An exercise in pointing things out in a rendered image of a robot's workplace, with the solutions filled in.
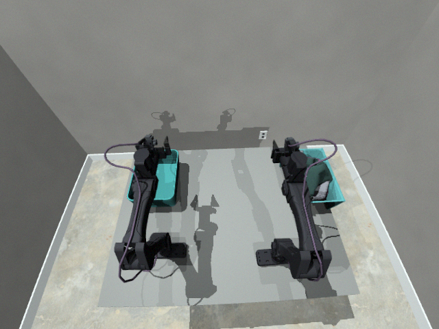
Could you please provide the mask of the dark green towel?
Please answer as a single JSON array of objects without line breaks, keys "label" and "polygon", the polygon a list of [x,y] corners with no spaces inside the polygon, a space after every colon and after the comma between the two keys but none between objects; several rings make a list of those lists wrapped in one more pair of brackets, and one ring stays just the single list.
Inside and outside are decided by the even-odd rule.
[{"label": "dark green towel", "polygon": [[325,162],[319,162],[316,158],[307,158],[306,164],[307,170],[304,173],[304,180],[307,181],[311,198],[312,196],[315,197],[313,194],[315,193],[318,185],[321,185],[326,181],[330,181],[333,178]]}]

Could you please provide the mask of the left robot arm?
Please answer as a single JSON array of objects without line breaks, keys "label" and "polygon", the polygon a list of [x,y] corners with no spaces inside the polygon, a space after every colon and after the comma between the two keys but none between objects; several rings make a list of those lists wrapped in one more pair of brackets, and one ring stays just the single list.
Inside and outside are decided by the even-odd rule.
[{"label": "left robot arm", "polygon": [[158,165],[153,162],[147,149],[135,151],[133,157],[141,187],[141,195],[139,196],[137,181],[134,179],[132,182],[134,201],[130,222],[122,243],[115,243],[114,251],[120,263],[126,245],[130,243],[129,247],[131,249],[128,249],[121,269],[152,270],[154,258],[157,254],[157,258],[184,258],[187,244],[172,243],[168,232],[154,232],[151,234],[149,241],[146,241],[147,220],[158,187],[158,178],[156,176]]}]

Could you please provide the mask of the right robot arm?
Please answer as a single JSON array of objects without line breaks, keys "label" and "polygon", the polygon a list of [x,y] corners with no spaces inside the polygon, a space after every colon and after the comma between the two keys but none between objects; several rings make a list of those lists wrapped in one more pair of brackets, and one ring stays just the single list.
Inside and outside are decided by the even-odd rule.
[{"label": "right robot arm", "polygon": [[289,262],[293,279],[319,277],[321,274],[320,263],[318,257],[314,256],[316,255],[316,250],[322,261],[323,274],[321,278],[325,277],[332,260],[331,250],[324,250],[316,231],[311,212],[311,195],[307,181],[305,181],[304,191],[305,203],[302,201],[304,173],[307,170],[306,162],[307,156],[304,153],[295,151],[291,154],[289,162],[283,167],[285,180],[281,188],[282,194],[286,196],[287,203],[294,214],[298,231],[299,249],[294,246],[291,239],[274,239],[274,242],[271,243],[271,249],[257,250],[258,265],[274,265]]}]

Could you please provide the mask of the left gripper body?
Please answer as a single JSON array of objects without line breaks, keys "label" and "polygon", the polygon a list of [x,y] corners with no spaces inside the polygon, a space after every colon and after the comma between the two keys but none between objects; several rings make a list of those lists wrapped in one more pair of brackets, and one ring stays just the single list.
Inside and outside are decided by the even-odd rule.
[{"label": "left gripper body", "polygon": [[[143,145],[135,145],[136,149],[147,149],[152,157],[152,160],[158,165],[159,159],[166,159],[167,155],[171,155],[169,147],[155,147],[152,141],[143,141]],[[165,150],[165,151],[164,151]],[[160,156],[160,158],[158,158]]]}]

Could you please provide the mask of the grey towel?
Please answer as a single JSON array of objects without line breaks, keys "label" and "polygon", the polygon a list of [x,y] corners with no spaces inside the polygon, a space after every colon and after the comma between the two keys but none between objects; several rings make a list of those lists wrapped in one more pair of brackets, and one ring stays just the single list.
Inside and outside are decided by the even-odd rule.
[{"label": "grey towel", "polygon": [[313,194],[315,197],[312,196],[310,198],[311,202],[323,200],[327,195],[328,185],[329,185],[329,181],[326,181],[326,182],[322,183],[321,185],[318,185],[315,193]]}]

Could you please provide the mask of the teal perforated basket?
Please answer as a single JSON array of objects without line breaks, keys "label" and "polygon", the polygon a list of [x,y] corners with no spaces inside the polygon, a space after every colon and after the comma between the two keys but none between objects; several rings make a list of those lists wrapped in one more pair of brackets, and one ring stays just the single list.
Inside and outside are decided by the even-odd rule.
[{"label": "teal perforated basket", "polygon": [[[176,166],[176,158],[177,158],[177,166]],[[168,206],[176,205],[179,165],[180,165],[179,155],[178,155],[178,151],[175,149],[171,149],[171,155],[167,155],[166,159],[159,159],[158,168],[156,172],[156,175],[159,180],[158,188],[156,191],[156,197],[151,207],[168,207]],[[176,179],[174,179],[176,169],[177,169]],[[134,199],[133,197],[134,193],[132,192],[132,182],[134,179],[135,176],[132,173],[128,194],[127,194],[128,200]],[[130,201],[133,203],[134,200],[130,200]]]}]

